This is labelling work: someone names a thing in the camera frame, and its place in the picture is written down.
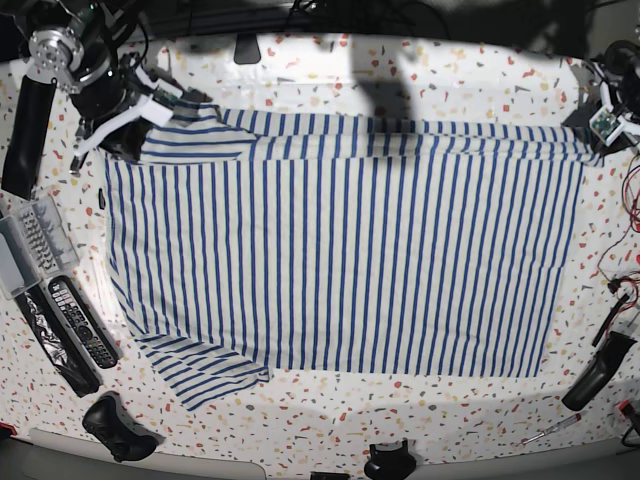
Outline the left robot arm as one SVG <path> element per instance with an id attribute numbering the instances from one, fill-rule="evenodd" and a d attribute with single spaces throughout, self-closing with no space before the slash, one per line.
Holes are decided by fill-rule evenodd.
<path id="1" fill-rule="evenodd" d="M 638 147 L 639 46 L 615 41 L 571 71 L 578 82 L 578 101 L 563 125 L 578 131 L 601 155 Z"/>

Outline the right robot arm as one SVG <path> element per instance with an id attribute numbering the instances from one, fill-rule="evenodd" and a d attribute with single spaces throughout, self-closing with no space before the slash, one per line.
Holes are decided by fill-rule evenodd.
<path id="1" fill-rule="evenodd" d="M 176 109 L 207 99 L 146 69 L 144 52 L 118 52 L 144 27 L 144 7 L 142 1 L 26 1 L 13 13 L 26 22 L 28 86 L 39 88 L 47 103 L 60 91 L 80 115 L 72 175 L 95 149 L 138 161 L 152 127 L 165 126 Z"/>

